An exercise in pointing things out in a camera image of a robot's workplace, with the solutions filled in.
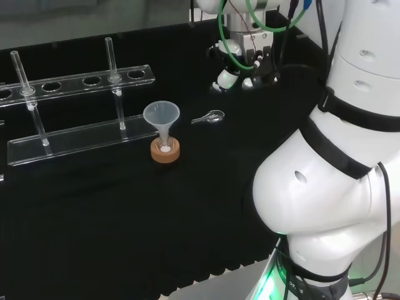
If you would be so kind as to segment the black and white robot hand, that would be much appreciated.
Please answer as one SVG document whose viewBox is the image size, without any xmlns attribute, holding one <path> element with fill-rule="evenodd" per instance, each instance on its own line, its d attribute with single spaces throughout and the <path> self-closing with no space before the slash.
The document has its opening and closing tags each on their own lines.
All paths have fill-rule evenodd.
<svg viewBox="0 0 400 300">
<path fill-rule="evenodd" d="M 237 82 L 243 90 L 276 84 L 279 78 L 273 63 L 274 36 L 266 31 L 231 32 L 225 42 L 217 41 L 208 55 L 222 63 L 222 71 L 211 88 L 225 93 Z"/>
</svg>

